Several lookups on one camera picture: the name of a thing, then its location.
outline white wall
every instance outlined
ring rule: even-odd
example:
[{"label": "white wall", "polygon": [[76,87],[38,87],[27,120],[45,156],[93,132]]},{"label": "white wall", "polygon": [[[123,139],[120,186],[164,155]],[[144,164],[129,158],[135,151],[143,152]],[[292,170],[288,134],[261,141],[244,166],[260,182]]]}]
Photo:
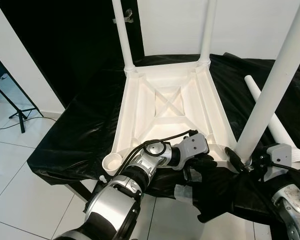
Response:
[{"label": "white wall", "polygon": [[1,9],[0,61],[40,111],[53,116],[65,110]]},{"label": "white wall", "polygon": [[[218,0],[211,53],[276,59],[300,0]],[[138,0],[144,52],[198,54],[207,0]]]}]

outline white pipe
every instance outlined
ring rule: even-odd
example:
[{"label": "white pipe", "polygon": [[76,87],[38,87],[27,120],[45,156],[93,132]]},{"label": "white pipe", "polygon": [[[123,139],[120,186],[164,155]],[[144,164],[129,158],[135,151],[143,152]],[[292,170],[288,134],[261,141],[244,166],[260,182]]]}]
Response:
[{"label": "white pipe", "polygon": [[202,46],[201,46],[201,53],[198,63],[203,64],[210,64],[210,47],[211,47],[211,39],[212,33],[214,30],[214,22],[215,22],[215,15],[217,9],[217,0],[208,0],[208,6],[206,10],[206,17],[204,23],[204,31],[202,37]]},{"label": "white pipe", "polygon": [[[248,75],[245,76],[244,80],[253,96],[253,99],[257,101],[261,91],[255,83],[254,79],[252,78],[252,76]],[[291,139],[276,114],[273,114],[268,128],[276,143],[288,144],[291,146],[291,166],[295,169],[300,169],[300,149],[296,147],[294,141]]]},{"label": "white pipe", "polygon": [[248,164],[300,64],[300,6],[234,151]]},{"label": "white pipe", "polygon": [[124,18],[124,13],[122,11],[121,1],[112,0],[114,16],[116,21],[116,27],[118,28],[119,39],[121,44],[121,50],[124,60],[124,71],[131,72],[135,69],[135,65],[132,61],[129,40],[126,30],[126,23]]}]

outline tiled floor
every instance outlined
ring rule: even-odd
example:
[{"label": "tiled floor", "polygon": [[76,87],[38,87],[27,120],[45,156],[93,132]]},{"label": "tiled floor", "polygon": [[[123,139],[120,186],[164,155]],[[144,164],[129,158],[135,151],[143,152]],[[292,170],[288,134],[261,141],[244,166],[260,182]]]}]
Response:
[{"label": "tiled floor", "polygon": [[[0,103],[0,128],[14,110]],[[26,160],[54,121],[34,119],[26,132],[0,130],[0,240],[53,239],[84,221],[84,202],[65,186],[50,186],[31,172]],[[84,180],[90,190],[96,181]],[[146,195],[131,236],[138,240],[270,240],[269,226],[224,214],[202,224],[199,211],[186,203]]]}]

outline tripod stand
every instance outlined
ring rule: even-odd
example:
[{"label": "tripod stand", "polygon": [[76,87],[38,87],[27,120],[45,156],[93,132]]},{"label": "tripod stand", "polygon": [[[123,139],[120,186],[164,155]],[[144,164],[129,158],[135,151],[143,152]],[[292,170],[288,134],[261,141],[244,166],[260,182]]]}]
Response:
[{"label": "tripod stand", "polygon": [[14,113],[13,115],[11,115],[9,117],[9,119],[12,119],[14,116],[18,116],[19,117],[19,122],[20,122],[20,128],[21,128],[21,133],[25,133],[25,124],[24,124],[24,120],[26,120],[28,117],[24,114],[24,112],[28,112],[28,111],[32,111],[32,110],[37,110],[35,107],[33,108],[28,108],[28,109],[24,109],[21,110],[19,109],[9,98],[7,95],[5,95],[5,93],[3,91],[1,91],[0,89],[0,93],[2,94],[2,96],[11,104],[11,106],[16,110],[16,113]]}]

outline black cloth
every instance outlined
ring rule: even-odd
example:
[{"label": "black cloth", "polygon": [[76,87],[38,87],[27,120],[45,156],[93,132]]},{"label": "black cloth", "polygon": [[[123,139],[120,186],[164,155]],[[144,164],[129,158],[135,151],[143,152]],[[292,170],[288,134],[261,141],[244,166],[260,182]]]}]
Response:
[{"label": "black cloth", "polygon": [[[198,58],[198,55],[147,56],[136,66],[191,62]],[[251,75],[262,89],[274,60],[241,59],[231,54],[212,54],[210,59],[210,73],[238,140],[255,105],[244,77]],[[87,83],[27,161],[31,170],[51,185],[98,180],[100,175],[110,179],[101,164],[112,148],[126,77],[121,62],[108,66],[111,67],[103,68]],[[276,114],[300,149],[300,67]],[[266,129],[258,146],[273,143]],[[202,183],[193,186],[193,204],[199,210],[202,206],[211,209],[210,213],[205,209],[207,219],[222,206],[219,214],[230,212],[255,222],[270,223],[275,216],[241,178],[222,167],[203,172]],[[147,193],[174,198],[176,184],[186,184],[182,171],[158,169]]]}]

